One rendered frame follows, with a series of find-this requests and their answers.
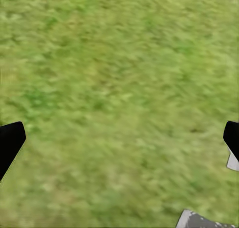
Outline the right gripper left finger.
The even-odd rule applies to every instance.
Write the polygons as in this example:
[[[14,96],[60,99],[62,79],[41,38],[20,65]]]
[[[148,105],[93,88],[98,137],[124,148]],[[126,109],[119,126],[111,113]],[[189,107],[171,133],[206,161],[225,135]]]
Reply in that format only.
[[[21,121],[0,127],[0,181],[26,140]]]

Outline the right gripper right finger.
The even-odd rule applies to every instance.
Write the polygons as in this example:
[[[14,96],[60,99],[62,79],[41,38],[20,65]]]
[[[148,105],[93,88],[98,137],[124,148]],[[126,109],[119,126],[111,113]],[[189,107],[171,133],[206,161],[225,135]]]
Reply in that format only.
[[[223,139],[239,161],[239,123],[228,121]]]

